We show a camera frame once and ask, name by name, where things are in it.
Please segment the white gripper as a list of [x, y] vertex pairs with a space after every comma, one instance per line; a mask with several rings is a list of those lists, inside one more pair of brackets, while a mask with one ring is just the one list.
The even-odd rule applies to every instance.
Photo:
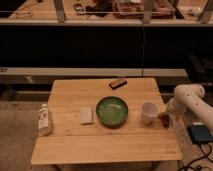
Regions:
[[184, 113], [184, 105], [175, 98], [171, 98], [166, 104], [166, 110], [178, 121]]

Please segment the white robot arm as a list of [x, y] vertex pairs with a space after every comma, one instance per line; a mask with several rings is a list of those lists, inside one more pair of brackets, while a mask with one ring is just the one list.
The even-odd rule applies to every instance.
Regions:
[[182, 84], [174, 88], [174, 96], [168, 101], [166, 110], [179, 116], [190, 109], [211, 131], [213, 131], [213, 107], [202, 100], [205, 89], [200, 84]]

